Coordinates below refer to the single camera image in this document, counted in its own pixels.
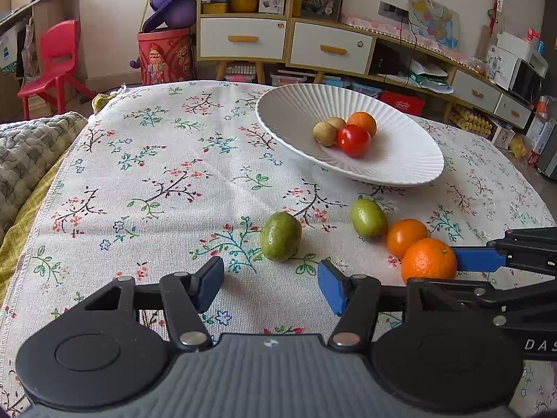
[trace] yellow drawer handle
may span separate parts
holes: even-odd
[[[229,42],[250,42],[255,43],[259,41],[257,36],[228,36]]]
[[[336,55],[346,55],[348,53],[348,51],[343,48],[323,46],[323,45],[321,45],[321,51],[327,53],[334,53]]]

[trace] white drawer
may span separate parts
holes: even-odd
[[[501,94],[501,99],[494,113],[501,119],[509,121],[511,124],[523,129],[528,122],[531,111],[506,94]]]
[[[457,71],[452,87],[455,90],[453,96],[490,113],[495,111],[501,97],[498,90],[462,71]]]
[[[372,36],[329,26],[294,25],[292,64],[366,74]]]
[[[200,57],[282,60],[286,20],[209,17],[201,19]]]

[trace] yellow blanket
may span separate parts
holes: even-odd
[[[66,153],[62,154],[60,159],[40,180],[31,196],[29,196],[29,199],[27,199],[17,214],[13,226],[6,233],[6,237],[0,247],[0,303],[4,300],[10,278],[12,278],[15,271],[17,260],[27,241],[35,216],[65,156]]]

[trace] red plastic chair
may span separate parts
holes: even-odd
[[[58,114],[66,112],[66,99],[64,84],[69,83],[78,91],[93,99],[96,94],[87,89],[74,78],[77,71],[77,49],[79,45],[80,26],[78,20],[66,20],[54,25],[45,32],[40,42],[41,62],[43,71],[41,78],[25,85],[17,97],[23,100],[23,119],[29,119],[29,96],[42,97],[47,102],[56,106]],[[56,58],[70,57],[61,61]],[[48,89],[56,89],[56,98],[47,93]]]

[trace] yellow jar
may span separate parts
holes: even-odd
[[[254,13],[257,10],[257,0],[232,0],[230,8],[235,13]]]

